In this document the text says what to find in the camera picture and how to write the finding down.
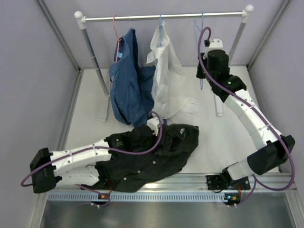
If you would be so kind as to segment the light blue wire hanger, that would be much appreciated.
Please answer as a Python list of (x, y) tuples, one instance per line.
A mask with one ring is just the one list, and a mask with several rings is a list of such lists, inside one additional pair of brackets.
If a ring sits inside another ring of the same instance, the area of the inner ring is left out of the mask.
[[(203, 23), (204, 23), (204, 16), (203, 16), (203, 11), (202, 13), (202, 17), (201, 17), (201, 24), (199, 26), (198, 22), (196, 19), (194, 19), (194, 35), (195, 35), (195, 42), (198, 46), (198, 40), (201, 34), (201, 31), (203, 30)], [(203, 90), (203, 79), (200, 79), (200, 90)]]

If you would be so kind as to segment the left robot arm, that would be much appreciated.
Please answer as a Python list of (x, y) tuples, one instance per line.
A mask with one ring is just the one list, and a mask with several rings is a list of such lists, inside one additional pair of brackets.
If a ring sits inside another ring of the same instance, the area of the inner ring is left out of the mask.
[(52, 152), (40, 149), (29, 165), (33, 192), (40, 194), (57, 186), (77, 184), (101, 190), (107, 185), (107, 177), (98, 173), (98, 162), (108, 162), (119, 154), (147, 154), (156, 148), (161, 133), (157, 125), (141, 125), (80, 148)]

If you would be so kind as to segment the white and silver clothes rack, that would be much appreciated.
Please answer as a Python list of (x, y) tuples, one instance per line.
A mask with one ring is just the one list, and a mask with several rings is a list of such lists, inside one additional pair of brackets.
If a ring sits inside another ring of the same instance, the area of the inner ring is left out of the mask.
[[(228, 58), (229, 58), (229, 62), (228, 64), (230, 63), (230, 60), (232, 59), (233, 55), (234, 55), (234, 51), (236, 49), (236, 45), (238, 44), (238, 41), (240, 39), (240, 36), (244, 30), (244, 27), (246, 25), (246, 20), (248, 18), (248, 14), (249, 12), (252, 12), (253, 10), (253, 6), (252, 5), (248, 5), (246, 7), (245, 10), (243, 10), (242, 13), (218, 13), (218, 14), (214, 14), (214, 15), (237, 15), (237, 14), (240, 14), (242, 16), (242, 22), (241, 22), (241, 25), (239, 27), (239, 30), (237, 32), (237, 35), (235, 37), (235, 40), (234, 40), (234, 43), (232, 45), (232, 48), (228, 54)], [(203, 14), (203, 16), (210, 16), (210, 15), (213, 15), (213, 14)], [(86, 44), (88, 46), (88, 49), (89, 49), (89, 52), (90, 52), (90, 55), (91, 55), (91, 58), (93, 60), (93, 63), (96, 67), (96, 73), (100, 79), (100, 82), (102, 84), (102, 89), (103, 91), (105, 92), (105, 95), (108, 96), (110, 95), (110, 91), (108, 91), (106, 85), (105, 85), (105, 82), (104, 82), (104, 79), (103, 79), (103, 76), (102, 76), (102, 73), (101, 73), (101, 70), (100, 70), (100, 67), (98, 65), (98, 61), (96, 59), (96, 56), (95, 56), (95, 53), (94, 53), (94, 50), (93, 50), (93, 47), (92, 47), (92, 44), (90, 42), (90, 39), (89, 39), (89, 36), (88, 36), (88, 33), (87, 33), (87, 30), (86, 30), (86, 22), (89, 22), (89, 21), (112, 21), (113, 20), (113, 17), (112, 18), (95, 18), (95, 19), (86, 19), (86, 17), (83, 15), (82, 12), (80, 11), (76, 11), (74, 13), (74, 17), (76, 18), (77, 20), (77, 23), (78, 23), (78, 26), (80, 28), (80, 30), (82, 31), (83, 33), (83, 36), (85, 38), (85, 41), (86, 41)], [(192, 15), (162, 15), (162, 19), (170, 19), (170, 18), (191, 18), (191, 17), (202, 17), (202, 13), (201, 14), (197, 14), (197, 16), (195, 16), (194, 14)], [(159, 19), (159, 15), (152, 15), (152, 16), (131, 16), (131, 17), (119, 17), (119, 18), (115, 18), (115, 20), (118, 20), (118, 21), (123, 21), (123, 20), (153, 20), (153, 19)]]

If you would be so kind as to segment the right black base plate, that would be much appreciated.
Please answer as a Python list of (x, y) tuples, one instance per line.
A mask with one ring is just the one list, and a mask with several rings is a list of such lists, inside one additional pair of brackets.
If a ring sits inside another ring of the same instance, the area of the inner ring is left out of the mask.
[(239, 180), (232, 180), (223, 174), (207, 175), (208, 190), (214, 192), (222, 192), (223, 190), (250, 190), (250, 183), (248, 177)]

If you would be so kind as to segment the light blue hanger with shirt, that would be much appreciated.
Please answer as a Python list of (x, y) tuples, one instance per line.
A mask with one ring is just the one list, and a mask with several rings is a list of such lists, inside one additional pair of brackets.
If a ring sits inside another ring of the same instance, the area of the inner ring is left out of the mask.
[(160, 16), (159, 16), (159, 39), (158, 39), (158, 47), (160, 47), (160, 48), (163, 47), (162, 30), (163, 30), (162, 15), (160, 14)]

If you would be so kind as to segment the blue checkered shirt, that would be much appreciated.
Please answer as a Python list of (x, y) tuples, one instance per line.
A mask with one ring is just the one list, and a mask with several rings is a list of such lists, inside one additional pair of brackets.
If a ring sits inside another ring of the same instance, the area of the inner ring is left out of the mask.
[(152, 98), (155, 66), (140, 67), (135, 29), (119, 38), (114, 63), (109, 68), (111, 105), (117, 121), (138, 127), (146, 124), (154, 107)]

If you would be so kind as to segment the white shirt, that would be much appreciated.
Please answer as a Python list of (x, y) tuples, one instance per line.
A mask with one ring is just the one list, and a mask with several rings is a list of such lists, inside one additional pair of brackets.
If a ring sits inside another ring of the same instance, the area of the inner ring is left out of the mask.
[(169, 119), (176, 114), (196, 114), (200, 101), (185, 90), (186, 74), (175, 53), (167, 33), (167, 23), (162, 22), (163, 47), (158, 47), (159, 26), (150, 43), (147, 63), (155, 66), (152, 85), (153, 111), (162, 119)]

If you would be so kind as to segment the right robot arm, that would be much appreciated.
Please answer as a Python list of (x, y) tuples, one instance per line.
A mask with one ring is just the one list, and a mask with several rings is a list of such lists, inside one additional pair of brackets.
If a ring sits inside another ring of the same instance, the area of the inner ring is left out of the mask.
[(230, 74), (228, 55), (212, 50), (198, 56), (197, 78), (204, 78), (212, 92), (237, 116), (251, 137), (256, 152), (222, 171), (221, 184), (231, 189), (238, 180), (264, 173), (287, 162), (295, 145), (291, 135), (284, 136), (266, 119), (252, 100), (240, 77)]

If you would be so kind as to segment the black pinstriped shirt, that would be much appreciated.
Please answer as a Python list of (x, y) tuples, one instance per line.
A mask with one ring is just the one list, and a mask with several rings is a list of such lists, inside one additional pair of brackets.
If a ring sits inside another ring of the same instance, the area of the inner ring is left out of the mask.
[(115, 155), (95, 166), (101, 176), (155, 182), (182, 170), (199, 144), (199, 128), (189, 124), (163, 125), (157, 147), (143, 155)]

